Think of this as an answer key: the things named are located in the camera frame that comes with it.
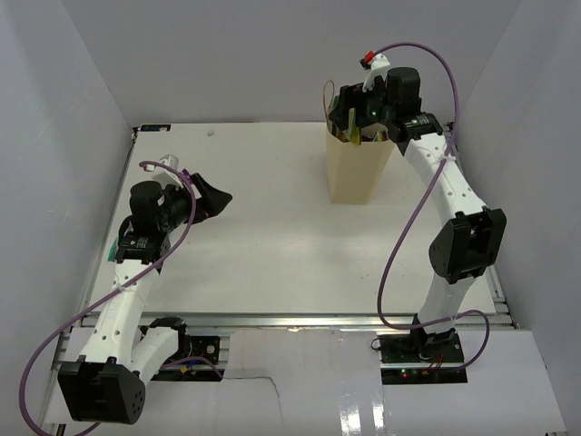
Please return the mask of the teal Fox's candy bag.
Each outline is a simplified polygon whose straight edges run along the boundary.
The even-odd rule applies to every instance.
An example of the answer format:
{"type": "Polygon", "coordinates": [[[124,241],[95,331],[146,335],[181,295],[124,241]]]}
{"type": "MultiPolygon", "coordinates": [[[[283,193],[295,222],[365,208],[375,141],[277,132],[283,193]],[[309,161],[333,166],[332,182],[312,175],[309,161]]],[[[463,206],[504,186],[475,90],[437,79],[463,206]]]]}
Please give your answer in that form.
{"type": "Polygon", "coordinates": [[[118,250],[119,239],[121,237],[124,237],[128,232],[131,232],[132,230],[133,230],[133,225],[131,223],[123,224],[121,226],[120,232],[114,238],[113,243],[112,243],[110,250],[108,252],[108,256],[107,256],[108,262],[112,263],[115,259],[115,255],[116,255],[117,250],[118,250]]]}

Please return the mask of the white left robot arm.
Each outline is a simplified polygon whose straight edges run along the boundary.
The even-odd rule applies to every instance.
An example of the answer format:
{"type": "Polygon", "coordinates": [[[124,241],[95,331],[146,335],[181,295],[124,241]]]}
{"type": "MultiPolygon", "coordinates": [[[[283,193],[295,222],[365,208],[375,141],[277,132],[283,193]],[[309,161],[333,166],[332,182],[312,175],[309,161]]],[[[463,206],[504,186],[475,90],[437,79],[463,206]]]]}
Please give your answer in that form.
{"type": "Polygon", "coordinates": [[[163,257],[173,249],[171,233],[183,224],[220,214],[229,193],[200,174],[168,173],[130,190],[130,214],[122,221],[113,258],[114,297],[103,305],[93,332],[57,376],[75,421],[134,424],[143,412],[147,383],[163,365],[192,356],[192,340],[179,317],[139,322],[161,276],[163,257]]]}

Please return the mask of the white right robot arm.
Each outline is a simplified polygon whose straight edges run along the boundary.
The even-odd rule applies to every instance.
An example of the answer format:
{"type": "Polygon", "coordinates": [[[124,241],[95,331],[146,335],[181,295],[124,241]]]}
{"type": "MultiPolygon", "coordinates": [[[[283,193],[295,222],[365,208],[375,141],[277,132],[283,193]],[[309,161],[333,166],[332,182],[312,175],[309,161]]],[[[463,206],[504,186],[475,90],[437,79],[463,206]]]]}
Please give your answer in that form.
{"type": "Polygon", "coordinates": [[[468,290],[497,259],[507,217],[468,184],[437,118],[421,109],[419,72],[371,66],[364,82],[340,88],[330,121],[341,129],[379,124],[426,185],[441,221],[428,248],[434,275],[409,326],[411,354],[431,362],[450,342],[468,290]]]}

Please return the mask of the beige paper bag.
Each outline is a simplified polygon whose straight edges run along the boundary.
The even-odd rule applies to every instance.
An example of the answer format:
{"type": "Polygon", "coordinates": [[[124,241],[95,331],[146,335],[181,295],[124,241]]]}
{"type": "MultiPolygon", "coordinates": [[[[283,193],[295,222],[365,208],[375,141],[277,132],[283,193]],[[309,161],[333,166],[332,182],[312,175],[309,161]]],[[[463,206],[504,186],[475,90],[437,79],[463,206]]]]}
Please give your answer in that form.
{"type": "Polygon", "coordinates": [[[338,204],[367,204],[394,149],[394,143],[373,142],[373,135],[386,130],[379,124],[360,129],[361,144],[343,143],[330,132],[329,113],[335,91],[322,92],[326,118],[326,168],[330,201],[338,204]]]}

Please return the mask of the blue label left corner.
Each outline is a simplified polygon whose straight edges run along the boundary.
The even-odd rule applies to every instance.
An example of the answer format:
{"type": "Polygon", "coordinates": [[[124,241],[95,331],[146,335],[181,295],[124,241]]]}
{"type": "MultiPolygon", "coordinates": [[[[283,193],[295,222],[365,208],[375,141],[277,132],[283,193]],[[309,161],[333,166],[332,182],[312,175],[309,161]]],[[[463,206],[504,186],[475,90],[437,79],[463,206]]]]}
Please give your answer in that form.
{"type": "Polygon", "coordinates": [[[172,129],[170,124],[142,124],[139,131],[142,132],[169,132],[172,129]]]}

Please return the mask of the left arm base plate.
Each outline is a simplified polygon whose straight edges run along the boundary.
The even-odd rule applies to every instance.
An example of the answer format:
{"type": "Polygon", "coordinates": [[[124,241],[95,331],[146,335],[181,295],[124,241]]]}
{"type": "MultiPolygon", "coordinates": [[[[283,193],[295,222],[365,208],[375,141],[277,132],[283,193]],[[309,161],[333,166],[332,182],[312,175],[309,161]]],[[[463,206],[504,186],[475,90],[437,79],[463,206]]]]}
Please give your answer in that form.
{"type": "Polygon", "coordinates": [[[153,380],[158,382],[220,382],[223,370],[220,361],[219,336],[189,336],[185,345],[168,358],[153,380]]]}

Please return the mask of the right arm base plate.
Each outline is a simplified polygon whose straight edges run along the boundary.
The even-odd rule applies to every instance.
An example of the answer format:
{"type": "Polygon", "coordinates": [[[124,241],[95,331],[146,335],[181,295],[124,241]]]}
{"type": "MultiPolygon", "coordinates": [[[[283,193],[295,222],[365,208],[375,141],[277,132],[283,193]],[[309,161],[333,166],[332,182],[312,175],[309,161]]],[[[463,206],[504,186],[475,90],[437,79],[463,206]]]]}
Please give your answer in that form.
{"type": "Polygon", "coordinates": [[[409,334],[386,334],[374,338],[370,348],[379,354],[381,381],[384,386],[465,384],[461,342],[456,334],[447,343],[419,352],[409,334]]]}

